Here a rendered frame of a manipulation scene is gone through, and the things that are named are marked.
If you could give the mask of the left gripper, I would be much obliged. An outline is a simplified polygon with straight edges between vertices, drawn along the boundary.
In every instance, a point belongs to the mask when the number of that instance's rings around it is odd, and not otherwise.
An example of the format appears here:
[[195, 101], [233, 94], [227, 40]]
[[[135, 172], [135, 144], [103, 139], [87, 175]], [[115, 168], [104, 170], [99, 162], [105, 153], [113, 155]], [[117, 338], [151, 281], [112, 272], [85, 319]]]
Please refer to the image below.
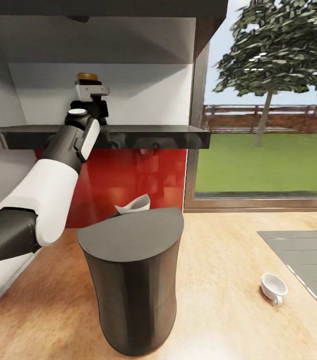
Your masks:
[[107, 108], [107, 103], [106, 100], [94, 100], [94, 101], [80, 101], [80, 100], [73, 100], [70, 104], [71, 108], [74, 107], [90, 107], [92, 108], [97, 115], [97, 118], [100, 117], [108, 117], [109, 113], [108, 113], [108, 108]]

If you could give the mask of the paper coffee filter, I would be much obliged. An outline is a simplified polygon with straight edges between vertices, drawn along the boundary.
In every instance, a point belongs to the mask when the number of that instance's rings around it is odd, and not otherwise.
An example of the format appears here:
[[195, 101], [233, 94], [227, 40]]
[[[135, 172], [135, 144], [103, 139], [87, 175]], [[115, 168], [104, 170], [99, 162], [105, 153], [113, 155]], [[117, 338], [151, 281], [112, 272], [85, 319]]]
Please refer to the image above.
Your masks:
[[149, 210], [150, 209], [150, 198], [149, 198], [148, 194], [144, 194], [144, 195], [136, 198], [132, 202], [130, 202], [125, 207], [120, 207], [117, 205], [115, 207], [117, 208], [118, 212], [120, 212], [120, 214], [122, 214], [122, 215], [130, 214], [130, 213], [134, 213], [134, 212], [138, 212], [138, 211]]

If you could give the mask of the bottle of coffee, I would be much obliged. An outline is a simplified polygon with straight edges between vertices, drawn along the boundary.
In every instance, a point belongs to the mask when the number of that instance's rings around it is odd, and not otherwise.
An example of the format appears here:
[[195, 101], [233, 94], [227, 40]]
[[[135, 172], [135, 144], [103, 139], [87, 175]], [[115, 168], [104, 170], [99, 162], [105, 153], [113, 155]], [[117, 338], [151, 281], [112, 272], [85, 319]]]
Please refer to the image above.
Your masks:
[[[80, 89], [79, 86], [81, 85], [101, 85], [103, 86], [101, 81], [97, 80], [97, 75], [93, 73], [87, 73], [87, 72], [79, 72], [77, 74], [77, 80], [74, 82], [76, 91], [78, 93], [78, 96], [80, 97]], [[91, 96], [94, 101], [102, 100], [102, 96]], [[107, 122], [105, 117], [98, 117], [98, 122], [100, 126], [106, 126]]]

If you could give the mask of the coffee cup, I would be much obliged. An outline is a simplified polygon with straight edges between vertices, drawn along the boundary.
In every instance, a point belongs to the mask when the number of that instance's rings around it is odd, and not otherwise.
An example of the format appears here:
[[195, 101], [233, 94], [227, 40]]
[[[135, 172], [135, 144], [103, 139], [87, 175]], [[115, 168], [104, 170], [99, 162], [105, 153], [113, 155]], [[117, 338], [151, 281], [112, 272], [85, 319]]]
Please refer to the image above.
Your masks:
[[261, 277], [262, 292], [278, 307], [282, 304], [282, 298], [287, 294], [286, 284], [277, 276], [265, 273]]

